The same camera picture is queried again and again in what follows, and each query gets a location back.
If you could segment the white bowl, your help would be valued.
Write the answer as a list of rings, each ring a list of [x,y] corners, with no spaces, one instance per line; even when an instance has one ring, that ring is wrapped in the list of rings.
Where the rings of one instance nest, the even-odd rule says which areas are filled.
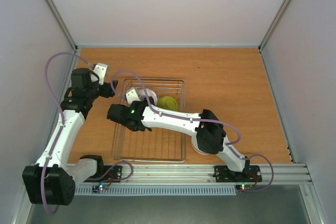
[[[193,143],[191,143],[191,145],[192,145],[192,148],[194,149],[194,151],[196,151],[197,153],[199,153],[201,155],[208,155],[208,153],[200,151],[198,148],[196,148]]]
[[[149,99],[151,101],[151,104],[154,105],[154,106],[156,106],[157,103],[158,103],[158,98],[157,98],[156,93],[153,90],[151,90],[151,89],[148,89],[148,88],[146,88],[146,89],[139,89],[138,90],[139,99],[141,101],[145,101],[146,100],[146,96],[145,96],[145,91],[144,90],[146,90],[146,93],[147,93],[147,95],[148,95],[148,97],[149,97]]]

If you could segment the yellow-green bowl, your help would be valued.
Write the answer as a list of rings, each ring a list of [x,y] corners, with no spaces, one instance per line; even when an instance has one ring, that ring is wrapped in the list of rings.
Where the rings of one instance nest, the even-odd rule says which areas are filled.
[[[173,97],[163,96],[158,99],[157,107],[171,111],[178,111],[179,105]]]

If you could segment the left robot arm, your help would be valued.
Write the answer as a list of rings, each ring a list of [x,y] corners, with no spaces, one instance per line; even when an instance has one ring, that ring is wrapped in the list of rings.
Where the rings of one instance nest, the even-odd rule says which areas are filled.
[[[71,86],[60,104],[58,122],[47,147],[37,162],[26,166],[22,173],[32,204],[67,206],[74,198],[77,185],[105,177],[106,168],[100,155],[84,155],[72,167],[68,166],[68,157],[94,100],[114,96],[112,89],[118,83],[105,82],[107,73],[108,66],[102,63],[93,69],[72,71]]]

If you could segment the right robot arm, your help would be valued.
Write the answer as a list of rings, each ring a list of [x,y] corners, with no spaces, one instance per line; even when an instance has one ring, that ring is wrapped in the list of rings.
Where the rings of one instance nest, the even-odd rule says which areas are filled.
[[[224,161],[231,178],[243,180],[250,174],[249,160],[234,147],[241,134],[237,133],[238,139],[230,142],[224,130],[224,126],[229,124],[219,121],[210,110],[182,113],[162,109],[146,101],[133,101],[129,106],[112,104],[107,119],[135,132],[162,128],[189,135],[198,152],[217,155]]]

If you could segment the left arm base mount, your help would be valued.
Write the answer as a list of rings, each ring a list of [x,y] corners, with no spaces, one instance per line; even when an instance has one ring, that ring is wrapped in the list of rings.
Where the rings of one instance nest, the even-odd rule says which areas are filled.
[[[100,182],[109,182],[111,179],[118,182],[118,179],[121,179],[122,175],[122,166],[117,165],[112,169],[109,169],[110,166],[104,166],[103,173],[104,176],[94,175],[85,180],[85,183],[100,183]]]

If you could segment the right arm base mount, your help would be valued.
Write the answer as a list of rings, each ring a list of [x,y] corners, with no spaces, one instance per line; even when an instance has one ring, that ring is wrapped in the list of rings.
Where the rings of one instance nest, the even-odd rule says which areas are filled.
[[[262,182],[260,167],[251,165],[244,168],[242,172],[234,172],[228,169],[226,165],[214,167],[214,174],[217,183],[259,183]]]

